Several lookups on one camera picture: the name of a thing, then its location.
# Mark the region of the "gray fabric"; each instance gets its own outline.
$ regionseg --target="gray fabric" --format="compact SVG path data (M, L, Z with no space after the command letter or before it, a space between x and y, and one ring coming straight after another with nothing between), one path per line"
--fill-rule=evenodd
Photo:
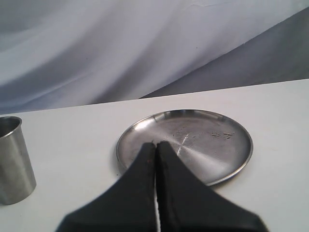
M306 78L309 8L144 98Z

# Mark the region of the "white table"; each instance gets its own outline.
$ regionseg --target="white table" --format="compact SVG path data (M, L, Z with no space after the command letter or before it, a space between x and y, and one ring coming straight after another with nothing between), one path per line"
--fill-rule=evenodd
M251 161L218 193L258 213L271 232L309 231L309 80L15 114L38 185L0 206L0 230L53 232L118 179L115 145L127 127L183 108L224 114L252 136Z

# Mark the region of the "metal cup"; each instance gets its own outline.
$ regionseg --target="metal cup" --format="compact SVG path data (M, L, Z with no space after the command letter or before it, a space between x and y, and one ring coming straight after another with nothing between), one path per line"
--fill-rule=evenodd
M0 203L14 204L29 196L36 181L18 117L0 117Z

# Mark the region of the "metal plate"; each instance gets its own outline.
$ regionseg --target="metal plate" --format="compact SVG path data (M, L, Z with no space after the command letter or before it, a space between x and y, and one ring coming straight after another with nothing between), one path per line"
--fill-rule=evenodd
M249 161L253 143L236 121L208 111L174 110L149 116L120 137L116 154L127 169L145 142L168 141L184 164L206 185L236 175Z

